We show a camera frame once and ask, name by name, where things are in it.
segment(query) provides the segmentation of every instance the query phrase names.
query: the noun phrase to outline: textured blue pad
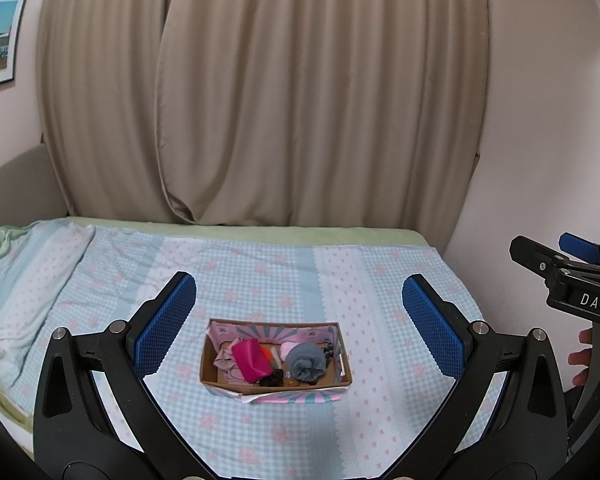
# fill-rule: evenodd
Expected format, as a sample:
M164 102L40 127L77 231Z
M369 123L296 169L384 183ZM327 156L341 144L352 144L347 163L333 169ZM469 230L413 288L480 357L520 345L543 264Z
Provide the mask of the textured blue pad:
M578 238L569 233L565 233L560 237L558 242L560 250L571 256L581 259L588 264L600 263L600 251L595 244L587 242L582 238Z
M413 278L404 281L402 304L440 371L443 375L458 379L464 372L464 346Z
M139 377L155 374L196 303L196 281L185 276L149 322L134 349L134 369Z

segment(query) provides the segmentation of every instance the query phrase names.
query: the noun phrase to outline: gray rolled cloth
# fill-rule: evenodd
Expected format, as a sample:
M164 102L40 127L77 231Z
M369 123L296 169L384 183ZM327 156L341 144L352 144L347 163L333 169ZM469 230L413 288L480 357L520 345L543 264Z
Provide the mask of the gray rolled cloth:
M314 343L300 343L286 356L286 368L291 376L303 383L313 383L324 375L327 361L322 348Z

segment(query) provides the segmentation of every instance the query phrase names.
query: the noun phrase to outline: orange object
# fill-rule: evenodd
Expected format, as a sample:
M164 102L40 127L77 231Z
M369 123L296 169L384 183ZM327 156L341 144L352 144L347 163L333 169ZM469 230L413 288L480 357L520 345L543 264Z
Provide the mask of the orange object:
M272 362L273 355L271 354L271 350L264 345L260 345L260 348L262 348L262 353L264 354L264 357L266 357L267 361Z

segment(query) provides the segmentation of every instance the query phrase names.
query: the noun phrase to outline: pink pouch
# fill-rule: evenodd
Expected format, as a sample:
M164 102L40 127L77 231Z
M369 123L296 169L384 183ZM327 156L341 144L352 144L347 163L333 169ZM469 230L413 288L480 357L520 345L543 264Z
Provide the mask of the pink pouch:
M257 339L240 341L233 345L231 350L234 353L234 361L238 365L238 369L248 383L255 383L273 373L273 368L264 357Z

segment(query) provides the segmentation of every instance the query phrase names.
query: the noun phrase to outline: hand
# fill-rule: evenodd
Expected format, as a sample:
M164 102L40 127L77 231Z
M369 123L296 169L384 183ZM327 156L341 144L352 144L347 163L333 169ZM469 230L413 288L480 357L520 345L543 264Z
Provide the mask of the hand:
M592 338L592 328L589 328L588 330L583 330L578 334L578 340L585 345L590 345L592 343ZM585 348L584 350L580 350L579 352L569 354L568 362L570 365L584 365L588 367L591 364L591 348ZM588 375L589 368L585 368L583 371L577 374L571 382L574 386L584 386L584 384L587 382Z

